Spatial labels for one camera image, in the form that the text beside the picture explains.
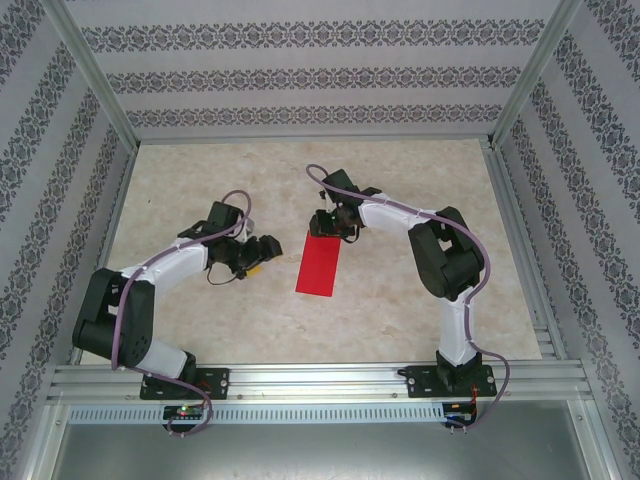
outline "red rectangular card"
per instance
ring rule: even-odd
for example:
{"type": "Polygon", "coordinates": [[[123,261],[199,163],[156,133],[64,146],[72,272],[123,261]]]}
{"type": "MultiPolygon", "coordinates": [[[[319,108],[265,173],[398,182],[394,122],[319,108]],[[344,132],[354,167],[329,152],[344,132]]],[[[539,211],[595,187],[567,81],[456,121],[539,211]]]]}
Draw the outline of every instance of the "red rectangular card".
{"type": "Polygon", "coordinates": [[[307,232],[296,292],[331,297],[340,256],[340,238],[312,237],[307,232]]]}

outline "metal frame bar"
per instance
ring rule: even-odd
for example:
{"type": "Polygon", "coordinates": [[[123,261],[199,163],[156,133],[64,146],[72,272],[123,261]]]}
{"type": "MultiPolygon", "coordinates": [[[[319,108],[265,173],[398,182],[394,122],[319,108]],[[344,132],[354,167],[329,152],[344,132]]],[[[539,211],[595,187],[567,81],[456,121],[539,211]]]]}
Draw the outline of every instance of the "metal frame bar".
{"type": "Polygon", "coordinates": [[[511,125],[518,117],[529,93],[533,90],[533,86],[538,81],[544,67],[553,55],[553,51],[560,42],[560,38],[581,4],[582,0],[560,0],[558,3],[531,57],[529,57],[527,65],[522,70],[513,92],[511,92],[507,103],[498,116],[496,125],[491,133],[493,145],[501,145],[509,134],[511,125]]]}
{"type": "MultiPolygon", "coordinates": [[[[160,425],[163,405],[73,405],[69,425],[160,425]]],[[[435,423],[444,422],[441,403],[348,404],[217,404],[215,425],[304,425],[337,423],[435,423]]],[[[201,419],[174,420],[175,425],[198,425],[201,419]]]]}
{"type": "MultiPolygon", "coordinates": [[[[496,382],[504,380],[500,362],[489,362],[496,382]]],[[[602,426],[586,372],[579,360],[512,361],[512,380],[504,401],[566,401],[584,460],[594,480],[620,478],[602,426]]],[[[221,367],[221,365],[204,365],[221,367]]],[[[229,399],[214,403],[234,410],[257,406],[406,405],[467,399],[409,399],[405,378],[397,370],[406,363],[225,365],[230,368],[229,399]]],[[[110,405],[122,410],[134,405],[176,405],[179,401],[147,402],[138,397],[142,376],[110,370],[108,365],[58,366],[47,396],[24,480],[50,479],[66,421],[74,405],[110,405]]],[[[492,399],[479,399],[489,402],[492,399]]]]}
{"type": "Polygon", "coordinates": [[[82,35],[64,0],[42,0],[42,7],[73,55],[85,80],[98,97],[118,136],[131,153],[140,143],[131,122],[107,77],[100,68],[87,40],[82,35]]]}
{"type": "Polygon", "coordinates": [[[392,142],[401,140],[479,140],[487,134],[473,133],[432,133],[432,134],[394,134],[394,135],[262,135],[262,136],[226,136],[226,137],[177,137],[145,138],[140,145],[192,145],[216,143],[281,143],[281,142],[392,142]]]}
{"type": "MultiPolygon", "coordinates": [[[[493,367],[498,385],[502,362],[493,367]]],[[[579,360],[514,360],[511,382],[503,397],[512,400],[591,399],[591,387],[579,360]]],[[[397,371],[407,365],[435,362],[291,365],[202,365],[229,368],[228,399],[214,403],[367,403],[458,402],[468,398],[409,399],[406,380],[397,371]]],[[[58,366],[47,396],[48,405],[115,405],[140,400],[142,375],[112,371],[109,365],[58,366]]],[[[179,405],[180,401],[157,402],[179,405]]]]}
{"type": "Polygon", "coordinates": [[[558,359],[567,359],[560,329],[553,315],[549,297],[544,288],[542,275],[538,269],[536,257],[533,253],[529,235],[522,218],[513,186],[506,171],[504,159],[499,150],[494,150],[487,143],[482,143],[482,151],[487,164],[489,178],[496,194],[498,209],[502,216],[507,239],[511,246],[511,253],[516,264],[516,270],[522,283],[522,291],[529,307],[534,326],[544,325],[548,328],[549,336],[558,359]]]}

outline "beige surface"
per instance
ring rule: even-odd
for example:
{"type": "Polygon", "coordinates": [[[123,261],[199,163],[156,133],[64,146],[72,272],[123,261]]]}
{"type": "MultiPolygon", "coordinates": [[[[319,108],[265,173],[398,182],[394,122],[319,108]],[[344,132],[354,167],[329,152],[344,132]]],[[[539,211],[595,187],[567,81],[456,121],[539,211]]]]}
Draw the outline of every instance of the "beige surface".
{"type": "MultiPolygon", "coordinates": [[[[482,152],[472,140],[142,147],[111,268],[165,248],[235,188],[253,198],[256,234],[272,234],[284,251],[252,278],[212,287],[203,273],[176,287],[156,304],[157,338],[201,363],[435,359],[438,305],[420,283],[408,239],[366,229],[355,245],[342,244],[333,297],[295,293],[307,225],[322,206],[305,174],[310,162],[329,172],[344,168],[360,188],[378,187],[416,207],[457,207],[494,266],[476,297],[478,344],[508,358],[540,358],[482,152]]],[[[229,275],[219,266],[212,279],[229,275]]]]}

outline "enclosure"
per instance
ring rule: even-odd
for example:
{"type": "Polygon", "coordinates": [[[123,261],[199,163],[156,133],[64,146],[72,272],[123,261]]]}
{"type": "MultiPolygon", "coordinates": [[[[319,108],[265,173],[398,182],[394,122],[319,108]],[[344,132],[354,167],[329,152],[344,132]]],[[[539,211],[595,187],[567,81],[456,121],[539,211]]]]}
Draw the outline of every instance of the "enclosure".
{"type": "Polygon", "coordinates": [[[1,8],[1,478],[640,478],[638,0],[1,8]],[[296,292],[309,163],[454,206],[486,246],[473,336],[511,379],[477,430],[398,375],[441,328],[409,242],[363,229],[332,295],[296,292]],[[96,269],[238,188],[283,254],[156,303],[156,338],[229,369],[212,425],[168,438],[181,402],[71,334],[96,269]]]}

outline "patterned wallpaper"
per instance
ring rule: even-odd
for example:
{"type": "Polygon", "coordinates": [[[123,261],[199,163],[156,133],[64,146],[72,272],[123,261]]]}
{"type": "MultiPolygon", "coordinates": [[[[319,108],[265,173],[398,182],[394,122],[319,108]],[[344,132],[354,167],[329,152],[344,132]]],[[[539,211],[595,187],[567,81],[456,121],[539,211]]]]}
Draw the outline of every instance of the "patterned wallpaper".
{"type": "Polygon", "coordinates": [[[502,146],[623,478],[640,478],[639,24],[633,1],[585,1],[502,146]]]}
{"type": "Polygon", "coordinates": [[[68,360],[129,156],[41,6],[3,2],[0,16],[0,479],[8,480],[52,367],[68,360]]]}
{"type": "Polygon", "coordinates": [[[557,0],[67,5],[149,140],[490,133],[557,0]]]}

